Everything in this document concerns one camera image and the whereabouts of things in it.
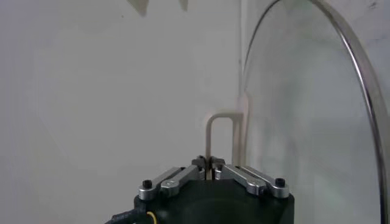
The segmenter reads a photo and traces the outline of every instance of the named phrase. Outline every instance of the white wall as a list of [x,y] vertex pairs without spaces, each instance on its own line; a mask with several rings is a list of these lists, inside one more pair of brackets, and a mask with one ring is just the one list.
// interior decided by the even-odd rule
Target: white wall
[[239,21],[236,0],[1,1],[1,222],[103,223],[203,154],[204,117],[235,106]]

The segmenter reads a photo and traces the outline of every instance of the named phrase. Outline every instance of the metal bar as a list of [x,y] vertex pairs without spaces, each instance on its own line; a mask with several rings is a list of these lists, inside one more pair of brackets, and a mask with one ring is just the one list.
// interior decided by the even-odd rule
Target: metal bar
[[167,196],[172,197],[180,192],[180,188],[189,180],[199,180],[199,169],[195,165],[190,165],[171,179],[164,180],[161,183],[161,191]]
[[246,191],[250,194],[261,195],[263,190],[267,188],[266,183],[263,180],[255,178],[239,168],[236,168],[233,165],[224,165],[222,167],[222,172],[220,173],[220,179],[234,179],[239,184],[246,188]]
[[[380,213],[381,224],[389,224],[390,194],[388,182],[390,181],[390,121],[385,101],[382,97],[380,86],[375,71],[366,55],[359,39],[348,25],[345,19],[329,4],[323,0],[309,0],[329,19],[338,35],[341,37],[344,46],[350,56],[355,68],[358,81],[366,104],[367,114],[370,120],[372,136],[375,144],[375,156],[377,160],[377,172],[380,191]],[[275,0],[266,8],[261,15],[253,32],[249,48],[246,54],[245,65],[247,65],[252,43],[258,32],[259,26],[266,14],[280,0]],[[242,90],[245,91],[247,78],[244,76]]]
[[[206,124],[206,152],[205,157],[206,161],[210,160],[211,157],[211,127],[213,121],[217,118],[229,118],[233,122],[233,147],[232,147],[232,164],[235,166],[241,165],[241,145],[243,143],[241,131],[242,131],[242,122],[243,122],[243,113],[239,111],[222,111],[211,115]],[[211,178],[210,168],[207,164],[207,179]]]
[[255,170],[249,166],[240,167],[240,169],[250,173],[251,175],[253,175],[257,178],[262,179],[263,181],[265,181],[267,184],[268,190],[271,192],[271,194],[275,198],[287,198],[288,195],[290,194],[287,184],[284,184],[284,186],[277,186],[275,179]]
[[151,188],[146,189],[144,186],[141,185],[138,188],[138,196],[140,197],[141,200],[153,200],[160,190],[161,182],[168,178],[173,177],[180,171],[182,170],[179,167],[173,167],[167,170],[166,172],[164,172],[163,174],[161,174],[160,176],[152,180]]

